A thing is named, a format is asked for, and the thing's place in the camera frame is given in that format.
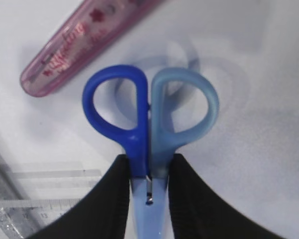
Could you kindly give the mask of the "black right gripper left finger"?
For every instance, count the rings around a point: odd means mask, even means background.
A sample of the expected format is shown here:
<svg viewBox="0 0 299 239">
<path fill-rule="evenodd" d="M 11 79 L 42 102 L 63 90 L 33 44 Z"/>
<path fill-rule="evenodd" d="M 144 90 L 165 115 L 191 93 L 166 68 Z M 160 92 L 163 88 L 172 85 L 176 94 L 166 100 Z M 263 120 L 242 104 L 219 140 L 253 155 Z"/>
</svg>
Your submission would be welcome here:
<svg viewBox="0 0 299 239">
<path fill-rule="evenodd" d="M 32 235 L 34 239 L 123 239 L 130 204 L 130 168 L 116 157 L 95 187 L 59 219 Z"/>
</svg>

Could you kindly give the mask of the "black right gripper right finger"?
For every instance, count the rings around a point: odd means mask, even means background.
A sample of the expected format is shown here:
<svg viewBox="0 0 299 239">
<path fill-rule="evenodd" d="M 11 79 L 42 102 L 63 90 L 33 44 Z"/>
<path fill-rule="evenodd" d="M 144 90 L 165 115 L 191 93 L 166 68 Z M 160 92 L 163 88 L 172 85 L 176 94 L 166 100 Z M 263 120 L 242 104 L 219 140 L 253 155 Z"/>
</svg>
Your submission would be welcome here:
<svg viewBox="0 0 299 239">
<path fill-rule="evenodd" d="M 219 197 L 182 154 L 169 167 L 168 200 L 176 239 L 277 239 Z"/>
</svg>

